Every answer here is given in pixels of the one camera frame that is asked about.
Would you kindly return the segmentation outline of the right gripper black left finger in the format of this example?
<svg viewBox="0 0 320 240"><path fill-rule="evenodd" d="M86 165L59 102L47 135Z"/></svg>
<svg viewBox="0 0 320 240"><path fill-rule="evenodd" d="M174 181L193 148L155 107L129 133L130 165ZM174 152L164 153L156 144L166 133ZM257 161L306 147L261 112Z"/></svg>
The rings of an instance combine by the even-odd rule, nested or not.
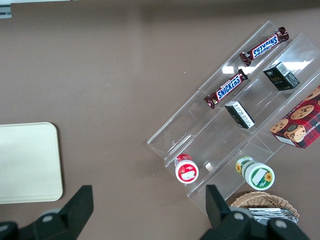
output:
<svg viewBox="0 0 320 240"><path fill-rule="evenodd" d="M93 187L83 185L59 212L49 212L36 220L35 239L76 240L93 210Z"/></svg>

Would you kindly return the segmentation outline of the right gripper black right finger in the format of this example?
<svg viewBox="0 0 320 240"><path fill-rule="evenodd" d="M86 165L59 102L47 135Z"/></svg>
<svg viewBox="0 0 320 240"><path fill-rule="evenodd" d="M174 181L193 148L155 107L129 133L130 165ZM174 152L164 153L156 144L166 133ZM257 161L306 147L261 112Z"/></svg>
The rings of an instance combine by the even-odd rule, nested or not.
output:
<svg viewBox="0 0 320 240"><path fill-rule="evenodd" d="M211 229L202 240L248 240L251 219L240 211L231 211L216 185L207 185L205 207Z"/></svg>

